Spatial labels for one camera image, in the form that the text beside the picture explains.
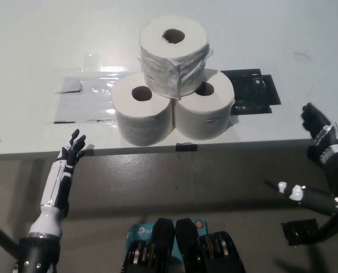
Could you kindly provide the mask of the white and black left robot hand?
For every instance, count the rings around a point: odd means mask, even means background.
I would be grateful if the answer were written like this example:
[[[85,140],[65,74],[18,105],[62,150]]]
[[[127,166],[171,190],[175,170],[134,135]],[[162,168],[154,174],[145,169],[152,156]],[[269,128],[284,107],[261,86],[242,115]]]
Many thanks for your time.
[[[53,162],[44,187],[41,206],[58,208],[62,217],[69,212],[69,193],[76,164],[85,155],[85,135],[75,130]]]

